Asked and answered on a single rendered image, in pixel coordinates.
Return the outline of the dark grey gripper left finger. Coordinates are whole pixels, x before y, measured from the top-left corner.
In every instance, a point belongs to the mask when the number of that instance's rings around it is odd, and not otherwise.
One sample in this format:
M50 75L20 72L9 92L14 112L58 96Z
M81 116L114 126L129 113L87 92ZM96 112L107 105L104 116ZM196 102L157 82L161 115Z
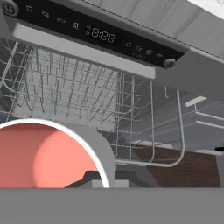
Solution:
M66 186L66 188L92 188L93 184L102 187L102 179L98 171L86 171L83 178Z

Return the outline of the grey dishwasher with black panel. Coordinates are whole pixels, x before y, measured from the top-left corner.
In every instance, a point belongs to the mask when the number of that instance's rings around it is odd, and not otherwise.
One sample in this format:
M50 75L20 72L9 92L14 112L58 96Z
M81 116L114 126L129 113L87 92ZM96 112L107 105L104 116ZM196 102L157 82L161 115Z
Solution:
M185 153L220 155L224 60L84 0L0 0L0 38L37 46L178 90ZM171 168L119 164L128 168Z

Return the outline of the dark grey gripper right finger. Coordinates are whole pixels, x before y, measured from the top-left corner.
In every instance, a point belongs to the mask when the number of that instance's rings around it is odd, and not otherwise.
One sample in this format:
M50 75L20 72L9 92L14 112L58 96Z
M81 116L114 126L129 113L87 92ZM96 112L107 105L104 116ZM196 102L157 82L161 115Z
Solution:
M116 171L116 188L153 188L159 187L157 182L145 181L137 176L135 171Z

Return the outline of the grey cup with red inside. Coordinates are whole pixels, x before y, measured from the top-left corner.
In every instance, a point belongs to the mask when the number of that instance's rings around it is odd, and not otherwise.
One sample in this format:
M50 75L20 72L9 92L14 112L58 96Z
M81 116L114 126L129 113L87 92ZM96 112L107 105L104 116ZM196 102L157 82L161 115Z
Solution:
M0 123L0 188L65 188L98 172L100 186L115 186L109 142L85 125L43 119Z

